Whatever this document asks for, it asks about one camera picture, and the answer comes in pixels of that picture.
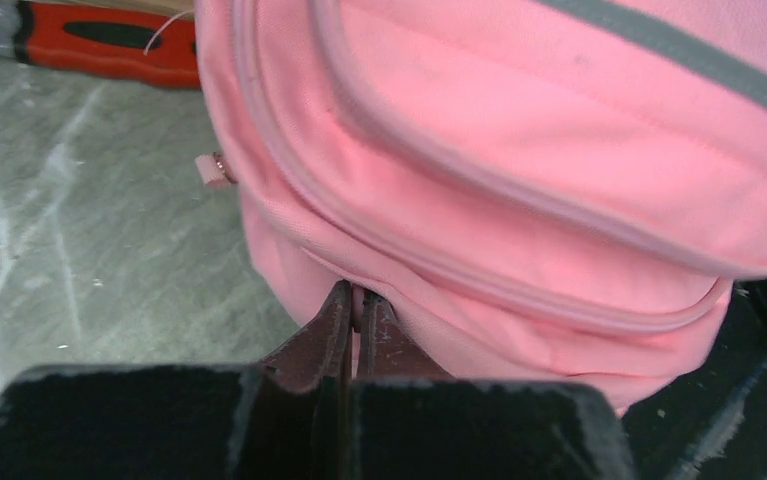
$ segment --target black and red handle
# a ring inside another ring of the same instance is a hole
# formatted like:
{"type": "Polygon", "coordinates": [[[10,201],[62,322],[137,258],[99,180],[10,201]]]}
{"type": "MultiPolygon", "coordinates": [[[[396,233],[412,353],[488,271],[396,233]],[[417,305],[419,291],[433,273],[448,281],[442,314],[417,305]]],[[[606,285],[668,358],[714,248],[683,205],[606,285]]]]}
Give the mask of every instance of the black and red handle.
{"type": "Polygon", "coordinates": [[[160,15],[79,5],[19,1],[18,61],[165,88],[199,88],[195,26],[160,15]]]}

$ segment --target zipper pull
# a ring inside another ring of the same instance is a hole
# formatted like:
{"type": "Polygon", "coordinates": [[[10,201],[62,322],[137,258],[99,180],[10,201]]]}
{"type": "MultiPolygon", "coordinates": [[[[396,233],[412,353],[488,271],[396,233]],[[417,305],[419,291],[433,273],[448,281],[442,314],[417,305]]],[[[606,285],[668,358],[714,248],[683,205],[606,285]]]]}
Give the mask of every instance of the zipper pull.
{"type": "Polygon", "coordinates": [[[195,159],[195,165],[203,184],[209,188],[228,187],[238,183],[227,167],[224,155],[218,152],[199,156],[195,159]]]}

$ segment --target gray floor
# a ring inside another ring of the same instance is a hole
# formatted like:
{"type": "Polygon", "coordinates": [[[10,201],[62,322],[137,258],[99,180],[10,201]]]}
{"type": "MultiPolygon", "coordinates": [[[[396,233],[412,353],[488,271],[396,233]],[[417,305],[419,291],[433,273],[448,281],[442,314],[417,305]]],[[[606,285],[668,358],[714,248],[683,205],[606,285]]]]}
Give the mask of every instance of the gray floor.
{"type": "Polygon", "coordinates": [[[0,60],[0,388],[60,362],[246,361],[292,322],[248,263],[199,92],[0,60]]]}

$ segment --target pink backpack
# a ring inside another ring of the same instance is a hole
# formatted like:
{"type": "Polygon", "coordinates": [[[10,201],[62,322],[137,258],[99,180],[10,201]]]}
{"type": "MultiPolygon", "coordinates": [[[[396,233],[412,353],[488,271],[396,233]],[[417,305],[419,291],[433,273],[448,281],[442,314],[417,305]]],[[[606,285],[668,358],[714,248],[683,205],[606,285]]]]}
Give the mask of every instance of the pink backpack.
{"type": "Polygon", "coordinates": [[[460,377],[601,389],[705,359],[767,277],[767,0],[200,0],[248,248],[291,316],[345,278],[460,377]]]}

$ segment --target loose string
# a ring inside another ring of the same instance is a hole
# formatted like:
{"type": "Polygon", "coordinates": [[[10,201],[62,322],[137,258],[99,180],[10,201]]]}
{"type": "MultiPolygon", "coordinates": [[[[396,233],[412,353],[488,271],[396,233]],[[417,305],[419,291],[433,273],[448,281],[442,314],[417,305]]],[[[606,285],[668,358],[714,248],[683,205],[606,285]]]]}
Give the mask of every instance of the loose string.
{"type": "Polygon", "coordinates": [[[156,39],[159,38],[159,35],[162,34],[162,32],[168,28],[169,25],[176,22],[182,17],[185,17],[186,15],[189,15],[190,13],[195,13],[194,10],[186,10],[185,12],[180,12],[177,15],[174,15],[173,17],[169,18],[165,21],[165,23],[162,24],[161,27],[159,27],[159,30],[156,31],[156,33],[153,34],[152,37],[150,37],[150,41],[147,42],[147,45],[145,46],[144,51],[142,51],[142,55],[147,56],[147,54],[150,52],[150,47],[153,46],[153,44],[156,42],[156,39]]]}

